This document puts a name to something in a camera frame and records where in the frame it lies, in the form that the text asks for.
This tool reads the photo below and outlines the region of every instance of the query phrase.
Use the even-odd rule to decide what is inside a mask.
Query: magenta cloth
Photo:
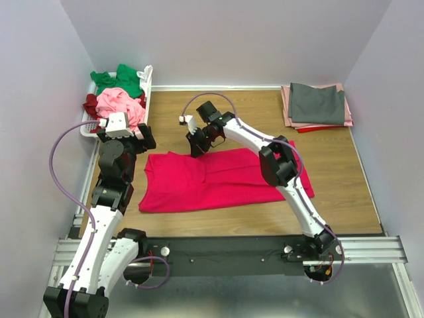
[[[131,98],[122,88],[106,88],[97,96],[95,110],[100,117],[108,118],[110,113],[124,112],[132,131],[138,130],[137,125],[143,123],[146,110],[140,105],[141,99]]]
[[[210,152],[196,159],[173,152],[150,154],[144,171],[148,186],[138,205],[142,212],[185,212],[284,200],[264,181],[257,155],[247,148]],[[300,179],[306,194],[313,197],[306,170]]]

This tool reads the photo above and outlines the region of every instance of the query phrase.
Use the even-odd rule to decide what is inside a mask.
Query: white basket
[[[145,124],[147,124],[148,112],[150,109],[150,96],[152,95],[152,72],[153,72],[153,67],[151,65],[146,66],[143,72],[137,72],[137,75],[140,78],[140,88],[142,88],[144,92],[144,96],[146,98],[146,114],[142,122]],[[117,76],[116,72],[109,72],[109,75],[112,78],[115,78]],[[95,94],[96,91],[97,91],[97,86],[94,83],[94,81],[91,81],[90,86],[88,87],[88,94]],[[84,114],[82,115],[82,121],[84,122],[84,121],[91,121],[91,120],[94,120],[94,118],[88,115],[86,111],[84,111]],[[79,131],[84,137],[97,138],[97,135],[95,133],[90,132],[96,127],[97,127],[97,124],[88,124],[88,125],[81,126]]]

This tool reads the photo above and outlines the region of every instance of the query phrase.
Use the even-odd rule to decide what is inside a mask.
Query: floor
[[[192,91],[152,93],[148,124],[152,127],[157,149],[137,158],[132,183],[134,193],[117,232],[131,227],[146,231],[150,237],[301,234],[297,219],[285,201],[188,213],[151,214],[138,210],[138,203],[147,187],[143,169],[148,154],[189,152],[186,128],[179,126],[178,116],[195,94]],[[285,128],[282,119],[283,102],[278,90],[226,91],[224,94],[235,102],[238,114],[245,123],[263,133],[274,136],[282,134],[295,141],[315,190],[312,203],[334,232],[382,232],[348,129],[299,134],[291,128]],[[193,102],[187,114],[196,114],[195,109],[207,100],[211,100],[221,112],[231,110],[224,99],[211,95],[202,96]],[[226,140],[211,151],[241,147],[236,142]],[[98,174],[99,169],[96,167],[91,188]]]

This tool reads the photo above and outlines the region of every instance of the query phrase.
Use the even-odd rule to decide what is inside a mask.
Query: cable
[[[315,267],[315,271],[318,270],[318,269],[320,269],[321,267],[323,267],[324,263],[328,260],[328,256],[330,256],[330,254],[331,253],[328,253],[327,257],[321,263],[319,263],[317,266],[314,266]]]
[[[87,246],[85,247],[85,250],[81,256],[81,260],[79,260],[79,263],[75,269],[75,273],[74,276],[78,277],[78,275],[80,274],[81,268],[83,266],[83,263],[85,261],[85,259],[87,258],[89,249],[91,247],[91,245],[93,244],[93,240],[94,240],[94,234],[95,234],[95,219],[93,214],[91,213],[91,211],[80,201],[78,200],[76,197],[74,197],[72,194],[70,194],[68,191],[66,191],[66,189],[62,186],[62,184],[59,182],[58,178],[56,177],[56,173],[54,172],[54,168],[53,168],[53,157],[54,157],[54,152],[56,151],[56,148],[58,147],[59,142],[63,139],[63,137],[68,134],[70,131],[74,130],[75,128],[78,128],[80,126],[84,126],[84,125],[88,125],[88,124],[99,124],[99,121],[84,121],[82,123],[79,123],[75,126],[72,126],[71,128],[69,128],[68,130],[66,130],[65,132],[63,132],[54,142],[53,147],[50,151],[50,155],[48,157],[48,167],[50,170],[50,175],[52,176],[53,182],[57,185],[57,187],[59,188],[59,190],[68,198],[70,199],[72,202],[76,203],[79,207],[81,207],[87,214],[88,217],[91,221],[91,227],[93,228],[93,231],[90,233],[90,236],[88,238],[88,242],[87,242]],[[161,285],[163,285],[166,280],[169,278],[169,273],[170,273],[170,268],[169,268],[169,264],[162,258],[157,257],[157,256],[149,256],[153,259],[158,259],[158,260],[162,260],[165,265],[167,266],[167,275],[164,279],[163,282],[161,282],[160,284],[156,285],[156,286],[149,286],[149,288],[144,288],[144,289],[152,289],[152,288],[157,288],[160,287]],[[71,284],[69,286],[68,292],[66,293],[66,298],[65,298],[65,306],[64,306],[64,318],[69,318],[69,305],[71,302],[71,296],[72,296],[72,291],[74,290],[75,287],[75,280],[71,281]]]
[[[267,141],[267,142],[277,142],[277,143],[280,143],[280,144],[283,144],[284,146],[287,146],[288,148],[290,148],[296,155],[297,155],[297,157],[299,158],[299,162],[300,162],[300,167],[299,167],[299,172],[297,173],[297,175],[296,175],[296,177],[294,178],[294,180],[293,180],[293,185],[294,185],[294,188],[295,188],[295,190],[296,190],[296,192],[297,192],[297,194],[298,194],[298,196],[299,196],[299,198],[300,198],[300,200],[301,200],[301,202],[303,203],[303,205],[305,206],[305,208],[306,208],[306,210],[307,210],[307,212],[309,213],[309,215],[315,220],[315,222],[317,222],[325,231],[327,231],[333,238],[334,238],[334,240],[337,242],[337,244],[340,246],[340,250],[341,250],[341,258],[342,258],[342,261],[341,261],[341,265],[340,265],[340,267],[339,267],[339,270],[337,270],[337,273],[332,277],[332,278],[330,278],[329,280],[327,280],[326,282],[318,282],[318,281],[316,281],[316,282],[318,282],[318,283],[320,283],[321,285],[323,285],[323,284],[328,284],[328,283],[330,283],[330,282],[332,282],[332,281],[334,281],[339,275],[340,275],[340,273],[341,273],[341,271],[342,271],[342,269],[343,269],[343,267],[344,267],[344,265],[345,265],[345,250],[343,249],[343,246],[342,246],[342,243],[341,243],[341,241],[339,240],[339,238],[336,236],[336,234],[330,229],[330,228],[328,228],[328,226],[326,226],[326,225],[324,225],[322,222],[320,222],[320,220],[318,220],[314,215],[313,215],[313,212],[311,211],[311,209],[309,208],[309,206],[308,206],[308,204],[306,204],[306,201],[305,201],[305,199],[303,198],[303,196],[302,196],[302,194],[301,194],[301,192],[300,192],[300,190],[297,188],[297,180],[299,179],[299,177],[300,177],[300,175],[302,174],[302,172],[303,172],[303,169],[304,169],[304,165],[303,165],[303,159],[302,159],[302,157],[301,157],[301,155],[300,155],[300,153],[299,153],[299,151],[297,151],[297,149],[296,148],[294,148],[291,144],[289,144],[289,143],[287,143],[287,142],[284,142],[284,141],[282,141],[282,140],[278,140],[278,139],[269,139],[269,138],[264,138],[263,136],[261,136],[261,135],[259,135],[259,134],[257,134],[256,132],[254,132],[254,131],[252,131],[252,130],[250,130],[249,128],[247,128],[247,127],[245,127],[245,126],[243,126],[242,125],[242,123],[241,123],[241,121],[240,121],[240,118],[239,118],[239,116],[237,115],[237,109],[236,109],[236,107],[235,107],[235,105],[234,105],[234,103],[233,103],[233,101],[231,101],[231,99],[229,99],[227,96],[225,96],[225,95],[223,95],[223,94],[221,94],[221,93],[217,93],[217,92],[214,92],[214,91],[210,91],[210,92],[206,92],[206,93],[200,93],[200,94],[197,94],[196,96],[194,96],[194,97],[192,97],[188,102],[187,102],[187,104],[185,105],[185,107],[183,108],[183,111],[182,111],[182,114],[181,114],[181,116],[184,116],[184,114],[186,113],[186,110],[187,110],[187,108],[189,107],[189,105],[191,104],[191,102],[192,101],[194,101],[195,99],[197,99],[198,97],[200,97],[200,96],[203,96],[203,95],[217,95],[217,96],[221,96],[221,97],[223,97],[223,98],[225,98],[229,103],[230,103],[230,105],[231,105],[231,107],[233,108],[233,111],[234,111],[234,116],[235,116],[235,120],[236,120],[236,122],[237,122],[237,124],[240,126],[240,128],[242,128],[242,129],[244,129],[246,132],[248,132],[248,133],[250,133],[250,134],[252,134],[253,136],[255,136],[256,138],[260,138],[260,139],[262,139],[262,140],[264,140],[264,141]]]
[[[164,279],[159,284],[156,284],[156,285],[153,285],[153,286],[143,286],[143,285],[134,284],[130,280],[127,281],[127,284],[134,286],[135,288],[138,288],[140,290],[154,290],[156,288],[159,288],[160,286],[162,286],[163,284],[165,284],[168,281],[168,279],[170,277],[171,268],[170,268],[170,265],[168,264],[168,262],[164,258],[158,257],[158,256],[140,257],[140,258],[133,260],[132,262],[134,262],[134,263],[143,262],[145,260],[160,260],[162,263],[164,263],[165,266],[166,266],[166,274],[165,274]]]
[[[151,250],[148,251],[147,255],[153,256],[153,252]],[[153,271],[153,260],[150,260],[150,272]]]

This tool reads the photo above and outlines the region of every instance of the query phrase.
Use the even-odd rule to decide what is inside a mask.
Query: green cloth
[[[288,115],[293,123],[344,125],[345,92],[291,83]]]
[[[100,95],[105,88],[120,87],[132,98],[140,97],[143,90],[140,88],[140,78],[137,71],[125,64],[119,64],[117,77],[112,78],[107,72],[90,73],[91,79],[97,85],[96,95]]]

